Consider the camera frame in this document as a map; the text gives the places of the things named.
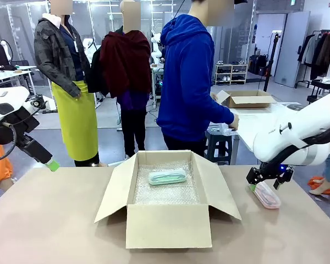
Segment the person's right hand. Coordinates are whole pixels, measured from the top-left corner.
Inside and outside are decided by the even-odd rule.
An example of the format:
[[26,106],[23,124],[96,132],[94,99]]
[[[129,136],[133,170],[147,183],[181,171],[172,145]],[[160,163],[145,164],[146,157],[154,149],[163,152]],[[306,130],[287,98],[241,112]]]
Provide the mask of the person's right hand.
[[234,114],[234,120],[228,125],[233,131],[237,131],[239,126],[239,116]]

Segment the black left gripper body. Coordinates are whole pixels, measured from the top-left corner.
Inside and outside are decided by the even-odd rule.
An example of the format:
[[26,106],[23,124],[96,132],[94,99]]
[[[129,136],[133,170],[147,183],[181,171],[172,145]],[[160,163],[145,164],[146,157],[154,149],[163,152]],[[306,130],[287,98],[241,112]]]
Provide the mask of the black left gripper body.
[[26,134],[18,137],[17,147],[35,161],[42,164],[48,164],[53,157],[38,141]]

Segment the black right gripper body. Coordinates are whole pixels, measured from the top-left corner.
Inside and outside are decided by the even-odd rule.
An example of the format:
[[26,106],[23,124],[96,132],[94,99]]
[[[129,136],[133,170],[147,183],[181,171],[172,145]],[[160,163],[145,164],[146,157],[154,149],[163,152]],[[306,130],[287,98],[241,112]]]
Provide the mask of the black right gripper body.
[[285,164],[261,163],[259,168],[252,167],[246,180],[249,184],[258,184],[265,180],[275,180],[278,184],[290,182],[294,170]]

